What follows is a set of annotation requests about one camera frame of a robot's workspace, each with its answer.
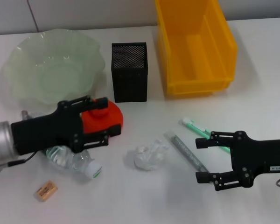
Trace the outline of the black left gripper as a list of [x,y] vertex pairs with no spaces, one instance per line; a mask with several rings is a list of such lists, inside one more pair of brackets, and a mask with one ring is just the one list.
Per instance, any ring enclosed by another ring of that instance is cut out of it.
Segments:
[[74,153],[108,146],[109,138],[121,134],[121,125],[83,134],[81,112],[108,107],[108,98],[92,99],[89,95],[61,101],[57,109],[45,116],[11,124],[14,148],[18,154],[29,154],[54,146],[67,146]]

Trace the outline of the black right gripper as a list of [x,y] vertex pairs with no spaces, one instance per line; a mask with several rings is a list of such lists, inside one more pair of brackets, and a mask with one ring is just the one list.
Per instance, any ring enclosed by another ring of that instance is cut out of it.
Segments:
[[233,171],[196,172],[197,183],[212,183],[215,191],[250,188],[258,175],[280,173],[280,140],[253,140],[244,131],[212,131],[208,138],[197,138],[195,143],[197,149],[231,147]]

